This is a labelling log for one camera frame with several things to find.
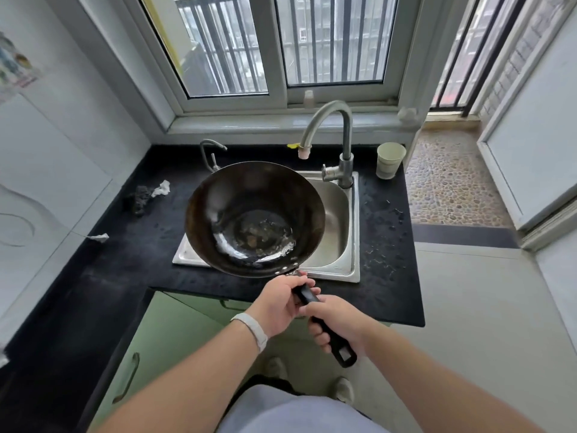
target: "stainless steel sink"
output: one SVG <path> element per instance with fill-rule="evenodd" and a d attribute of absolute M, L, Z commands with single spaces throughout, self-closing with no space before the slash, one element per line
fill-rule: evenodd
<path fill-rule="evenodd" d="M 357 172 L 353 186 L 339 187 L 336 181 L 324 182 L 320 171 L 300 171 L 321 196 L 325 207 L 325 232 L 321 243 L 300 269 L 317 279 L 359 282 L 359 201 Z M 175 264 L 208 266 L 192 249 L 186 236 L 172 259 Z"/>

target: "faucet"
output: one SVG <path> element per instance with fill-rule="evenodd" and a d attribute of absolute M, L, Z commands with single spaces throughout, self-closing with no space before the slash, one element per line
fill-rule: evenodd
<path fill-rule="evenodd" d="M 353 137 L 353 114 L 351 108 L 342 100 L 333 100 L 320 108 L 302 135 L 298 146 L 298 157 L 307 159 L 313 136 L 326 117 L 332 112 L 339 111 L 343 115 L 343 152 L 339 156 L 339 165 L 327 167 L 322 165 L 321 176 L 323 181 L 338 180 L 341 188 L 350 188 L 353 185 L 353 154 L 351 153 L 351 138 Z"/>

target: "hand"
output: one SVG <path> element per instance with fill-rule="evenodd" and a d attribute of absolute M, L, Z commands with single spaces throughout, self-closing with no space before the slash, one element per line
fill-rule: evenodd
<path fill-rule="evenodd" d="M 269 338 L 285 331 L 298 314 L 301 304 L 292 295 L 293 288 L 307 284 L 313 294 L 321 292 L 321 289 L 314 287 L 314 279 L 308 278 L 306 272 L 299 272 L 301 276 L 279 275 L 271 279 L 246 311 L 256 319 Z"/>
<path fill-rule="evenodd" d="M 309 316 L 309 333 L 317 345 L 326 353 L 331 352 L 328 344 L 331 337 L 323 333 L 321 325 L 313 322 L 311 316 L 324 320 L 336 334 L 347 339 L 357 356 L 365 355 L 365 338 L 376 320 L 338 296 L 318 295 L 318 298 L 320 302 L 311 302 L 299 309 L 301 316 Z"/>

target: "foot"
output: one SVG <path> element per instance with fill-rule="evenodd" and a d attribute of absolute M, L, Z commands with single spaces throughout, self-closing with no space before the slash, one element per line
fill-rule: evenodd
<path fill-rule="evenodd" d="M 289 373 L 285 362 L 280 357 L 269 358 L 264 366 L 264 375 L 270 378 L 280 378 L 281 380 L 288 380 Z"/>
<path fill-rule="evenodd" d="M 331 398 L 352 406 L 355 401 L 355 393 L 351 382 L 345 377 L 337 378 L 332 385 Z"/>

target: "countertop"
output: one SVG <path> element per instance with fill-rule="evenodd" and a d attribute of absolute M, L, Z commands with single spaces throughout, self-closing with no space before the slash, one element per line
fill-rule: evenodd
<path fill-rule="evenodd" d="M 225 166 L 238 161 L 272 161 L 295 170 L 336 165 L 340 146 L 313 145 L 302 161 L 285 146 L 235 146 L 215 151 Z M 361 281 L 319 280 L 323 293 L 341 296 L 370 316 L 424 326 L 425 318 L 411 230 L 405 176 L 382 181 L 375 175 L 376 146 L 355 146 L 359 173 Z M 214 298 L 253 301 L 266 280 L 237 278 L 214 269 L 172 264 L 184 234 L 186 203 L 208 175 L 198 146 L 154 146 L 126 183 L 170 182 L 138 218 L 117 198 L 6 351 L 0 369 L 0 425 L 3 431 L 72 431 L 90 417 L 103 383 L 114 374 L 145 311 L 150 287 Z"/>

